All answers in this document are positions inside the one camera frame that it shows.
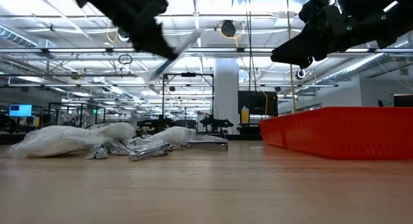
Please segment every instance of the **metal stand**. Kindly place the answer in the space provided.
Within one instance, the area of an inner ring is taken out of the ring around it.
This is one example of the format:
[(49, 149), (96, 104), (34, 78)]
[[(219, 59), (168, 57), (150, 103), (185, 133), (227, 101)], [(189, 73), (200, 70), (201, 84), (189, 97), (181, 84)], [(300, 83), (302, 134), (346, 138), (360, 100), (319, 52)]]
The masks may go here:
[[(181, 77), (196, 77), (196, 76), (201, 76), (211, 87), (212, 87), (212, 117), (214, 116), (214, 102), (215, 102), (215, 82), (214, 82), (214, 75), (213, 74), (203, 74), (203, 73), (191, 73), (191, 72), (185, 72), (185, 73), (166, 73), (163, 74), (162, 77), (162, 115), (165, 115), (165, 87), (177, 76)], [(207, 80), (207, 77), (210, 76), (212, 78), (212, 83), (210, 83)]]

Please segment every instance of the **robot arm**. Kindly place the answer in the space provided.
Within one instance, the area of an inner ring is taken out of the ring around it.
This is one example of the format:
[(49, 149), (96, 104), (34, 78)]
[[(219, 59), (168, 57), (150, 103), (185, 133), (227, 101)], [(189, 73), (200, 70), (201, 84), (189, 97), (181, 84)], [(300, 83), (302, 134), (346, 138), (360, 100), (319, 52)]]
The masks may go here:
[(303, 31), (275, 48), (271, 60), (306, 68), (370, 41), (385, 48), (413, 29), (413, 19), (403, 15), (412, 12), (413, 0), (310, 0), (299, 13)]
[(104, 13), (124, 32), (137, 51), (157, 54), (175, 60), (177, 54), (162, 36), (162, 25), (155, 16), (168, 7), (166, 0), (76, 0), (79, 7), (87, 2)]

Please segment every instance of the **cable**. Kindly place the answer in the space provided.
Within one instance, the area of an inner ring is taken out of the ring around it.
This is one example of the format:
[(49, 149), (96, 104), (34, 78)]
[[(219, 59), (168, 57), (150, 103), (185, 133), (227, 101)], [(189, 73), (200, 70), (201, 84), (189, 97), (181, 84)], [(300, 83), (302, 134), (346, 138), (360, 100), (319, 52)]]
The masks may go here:
[[(383, 65), (376, 59), (376, 61), (378, 62), (378, 64), (379, 64), (379, 66), (386, 72), (386, 73), (390, 73), (388, 70), (386, 70), (386, 68), (385, 67), (383, 67)], [(393, 79), (397, 82), (397, 83), (399, 83), (400, 85), (402, 85), (403, 87), (405, 87), (405, 88), (407, 88), (408, 90), (410, 90), (410, 91), (413, 91), (413, 89), (412, 88), (409, 88), (408, 86), (406, 86), (404, 83), (402, 83), (401, 81), (399, 81), (398, 79), (396, 79), (396, 78), (394, 78), (393, 77)]]
[(118, 35), (119, 35), (119, 29), (116, 30), (116, 35), (115, 35), (115, 39), (114, 39), (114, 40), (109, 37), (109, 32), (106, 33), (106, 36), (107, 36), (108, 40), (109, 40), (111, 43), (115, 43), (115, 42), (116, 42)]
[[(393, 56), (391, 56), (391, 58), (392, 58), (393, 61), (396, 63), (396, 66), (397, 66), (397, 68), (399, 69), (400, 74), (403, 75), (403, 73), (401, 72), (401, 69), (400, 69), (399, 64), (398, 64), (398, 62), (396, 61), (396, 59), (394, 59)], [(413, 90), (413, 87), (412, 87), (412, 85), (410, 84), (410, 82), (408, 82), (408, 79), (406, 79), (406, 77), (403, 77), (403, 78), (405, 79), (405, 81), (406, 81), (406, 83), (409, 85), (409, 87)]]
[(268, 96), (267, 94), (260, 88), (258, 88), (265, 96), (265, 116), (267, 116), (267, 110), (268, 110)]
[[(287, 0), (287, 20), (288, 20), (288, 40), (291, 40), (291, 23), (290, 23), (290, 2)], [(296, 112), (296, 91), (294, 90), (294, 76), (292, 71), (292, 64), (290, 64), (290, 80), (291, 80), (291, 92), (292, 92), (292, 113)]]
[(227, 37), (222, 33), (222, 24), (219, 25), (219, 33), (221, 33), (221, 35), (227, 39), (234, 39), (235, 40), (235, 45), (238, 47), (238, 40), (237, 38), (239, 38), (241, 35), (244, 34), (244, 30), (245, 30), (245, 25), (243, 25), (243, 31), (238, 34), (238, 36), (234, 36), (234, 37)]

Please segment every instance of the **yellow cable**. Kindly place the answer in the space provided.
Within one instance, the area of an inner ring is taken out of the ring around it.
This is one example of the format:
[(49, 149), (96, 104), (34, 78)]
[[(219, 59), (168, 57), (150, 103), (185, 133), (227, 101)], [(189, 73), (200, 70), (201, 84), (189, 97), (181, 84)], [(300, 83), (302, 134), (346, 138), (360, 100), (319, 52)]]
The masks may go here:
[(222, 33), (221, 27), (222, 27), (222, 24), (219, 25), (219, 33), (221, 33), (221, 35), (222, 35), (224, 38), (234, 39), (234, 40), (235, 40), (235, 45), (238, 47), (238, 40), (237, 40), (237, 38), (239, 38), (241, 35), (244, 34), (245, 25), (243, 25), (243, 31), (242, 31), (240, 34), (238, 34), (238, 36), (234, 36), (234, 37), (227, 37), (227, 36), (225, 36), (225, 35)]
[(106, 36), (107, 36), (108, 40), (109, 40), (111, 43), (115, 43), (116, 40), (117, 40), (117, 36), (118, 36), (118, 30), (116, 30), (116, 36), (115, 36), (115, 39), (114, 39), (114, 40), (109, 37), (109, 32), (106, 33)]
[(265, 96), (265, 115), (267, 116), (267, 109), (268, 109), (268, 96), (267, 94), (259, 87), (257, 87)]
[[(398, 62), (396, 61), (396, 59), (394, 59), (393, 56), (391, 56), (391, 58), (393, 59), (393, 61), (396, 63), (397, 68), (399, 69), (400, 75), (403, 75), (403, 73), (401, 72), (401, 69), (399, 67)], [(408, 82), (408, 79), (406, 79), (406, 77), (403, 77), (403, 79), (405, 79), (407, 85), (413, 90), (413, 86), (410, 84), (410, 82)]]
[[(291, 23), (290, 23), (290, 3), (287, 0), (287, 19), (288, 19), (288, 40), (291, 40)], [(296, 91), (294, 90), (294, 76), (292, 72), (292, 64), (290, 64), (290, 80), (292, 91), (292, 113), (296, 112)]]

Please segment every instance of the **overhead rail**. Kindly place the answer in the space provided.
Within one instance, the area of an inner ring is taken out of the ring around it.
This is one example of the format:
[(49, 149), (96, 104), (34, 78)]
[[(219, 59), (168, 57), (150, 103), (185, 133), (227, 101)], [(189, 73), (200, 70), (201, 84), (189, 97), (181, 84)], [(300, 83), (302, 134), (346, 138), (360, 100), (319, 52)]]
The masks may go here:
[[(187, 54), (195, 53), (250, 53), (253, 54), (271, 54), (273, 48), (259, 47), (259, 48), (223, 48), (223, 47), (193, 47), (189, 48)], [(0, 48), (2, 54), (40, 54), (40, 53), (54, 53), (54, 54), (98, 54), (98, 53), (137, 53), (133, 48)], [(413, 53), (413, 48), (349, 48), (345, 52), (339, 54), (372, 54), (372, 53)]]
[[(240, 84), (240, 87), (248, 87), (248, 84)], [(258, 87), (280, 87), (280, 88), (290, 88), (291, 85), (279, 85), (279, 84), (257, 84)], [(95, 85), (95, 84), (82, 84), (82, 85), (64, 85), (64, 84), (8, 84), (3, 85), (3, 87), (130, 87), (130, 88), (151, 88), (151, 87), (162, 87), (162, 84), (156, 85), (140, 85), (140, 84), (112, 84), (112, 85)], [(208, 83), (194, 83), (194, 84), (175, 84), (169, 83), (165, 87), (211, 87)], [(308, 87), (308, 88), (334, 88), (338, 85), (294, 85), (296, 88)]]

